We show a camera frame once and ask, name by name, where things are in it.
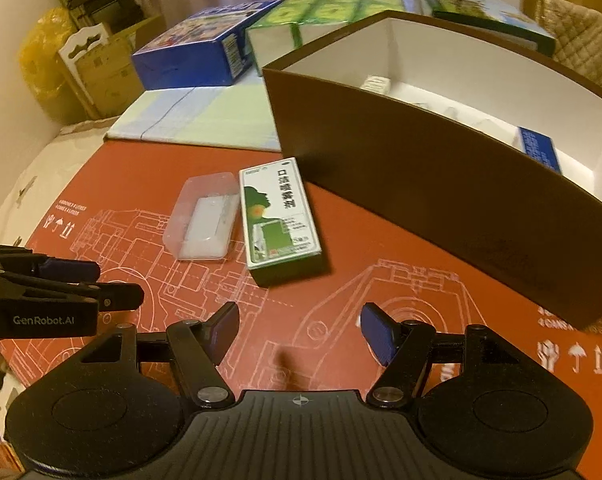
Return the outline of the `green white spray box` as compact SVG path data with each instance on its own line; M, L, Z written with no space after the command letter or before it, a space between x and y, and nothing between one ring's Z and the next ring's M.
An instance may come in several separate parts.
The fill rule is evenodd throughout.
M326 270L298 163L293 157L239 171L246 267L261 287Z

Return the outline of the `tall blue medicine box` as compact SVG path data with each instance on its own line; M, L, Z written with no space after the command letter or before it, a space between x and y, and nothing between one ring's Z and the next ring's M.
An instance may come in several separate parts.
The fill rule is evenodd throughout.
M557 174L562 174L554 144L549 136L519 127L514 146L529 158Z

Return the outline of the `white plug adapter cube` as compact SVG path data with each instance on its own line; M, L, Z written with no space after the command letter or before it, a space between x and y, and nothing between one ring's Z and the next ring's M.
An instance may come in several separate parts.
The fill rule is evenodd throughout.
M383 76L370 75L360 86L362 90L387 96L391 89L391 81Z

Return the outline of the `red printed cardboard mat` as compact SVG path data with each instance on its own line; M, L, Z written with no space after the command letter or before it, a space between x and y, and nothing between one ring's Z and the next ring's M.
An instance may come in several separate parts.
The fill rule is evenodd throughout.
M394 318L441 332L482 323L577 391L594 416L580 471L602 479L602 323L578 332L442 249L317 186L307 190L328 262L325 274L274 288L254 283L240 233L220 261L178 261L163 232L195 176L263 162L262 152L144 142L48 145L0 208L0 244L97 261L107 281L141 284L144 305L126 320L159 332L207 318L226 301L241 328L222 370L244 389L367 390L380 368L358 328L368 301Z

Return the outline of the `clear plastic case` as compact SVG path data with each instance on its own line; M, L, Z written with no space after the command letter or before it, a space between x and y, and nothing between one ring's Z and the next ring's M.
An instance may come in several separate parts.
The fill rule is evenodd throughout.
M165 248L180 261L223 259L239 204L239 185L231 172L188 179L167 221Z

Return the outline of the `yellow plastic bag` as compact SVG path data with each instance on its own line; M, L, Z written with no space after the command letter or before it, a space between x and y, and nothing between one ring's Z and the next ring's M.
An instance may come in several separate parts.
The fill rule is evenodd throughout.
M31 95L48 118L64 126L87 118L57 62L58 51L74 32L69 11L52 8L33 25L18 53L21 74Z

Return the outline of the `large brown storage box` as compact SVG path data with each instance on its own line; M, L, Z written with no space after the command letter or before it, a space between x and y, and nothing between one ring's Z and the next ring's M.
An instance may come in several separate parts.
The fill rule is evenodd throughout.
M387 96L362 90L370 75ZM281 151L304 177L584 328L602 318L602 89L545 55L418 14L364 18L269 63ZM591 188L458 119L414 86L546 134Z

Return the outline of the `brown cardboard carton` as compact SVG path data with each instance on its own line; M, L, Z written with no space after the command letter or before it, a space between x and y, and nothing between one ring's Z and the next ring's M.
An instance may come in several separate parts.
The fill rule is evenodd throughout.
M121 115L144 92L132 55L165 31L159 14L119 32L99 23L69 36L54 60L89 118Z

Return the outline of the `pastel striped folded cloth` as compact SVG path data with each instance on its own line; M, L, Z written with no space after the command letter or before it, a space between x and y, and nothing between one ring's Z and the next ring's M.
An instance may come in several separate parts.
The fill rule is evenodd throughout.
M126 108L107 137L280 151L264 80L253 68L228 87L147 90Z

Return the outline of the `blue puzzle box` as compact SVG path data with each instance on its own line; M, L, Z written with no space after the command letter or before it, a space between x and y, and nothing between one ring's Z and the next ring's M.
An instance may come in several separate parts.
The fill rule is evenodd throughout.
M253 63L246 31L280 2L216 6L185 18L133 54L142 85L147 90L231 86Z

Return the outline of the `green tissue pack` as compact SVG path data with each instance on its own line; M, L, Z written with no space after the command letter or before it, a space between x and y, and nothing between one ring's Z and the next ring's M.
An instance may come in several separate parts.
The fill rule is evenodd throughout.
M403 0L284 0L249 27L246 36L259 74L267 64L348 24L386 11L405 11Z

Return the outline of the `green picture box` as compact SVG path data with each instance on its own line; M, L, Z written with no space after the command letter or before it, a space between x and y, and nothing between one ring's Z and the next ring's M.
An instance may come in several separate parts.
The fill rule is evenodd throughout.
M421 15L489 30L550 58L555 53L556 38L502 0L415 0L415 7Z

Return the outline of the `quilted beige chair cushion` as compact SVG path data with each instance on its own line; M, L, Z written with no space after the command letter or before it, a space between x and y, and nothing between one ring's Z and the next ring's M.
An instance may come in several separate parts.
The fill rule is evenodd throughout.
M602 88L602 14L566 0L537 0L535 19L555 37L552 58Z

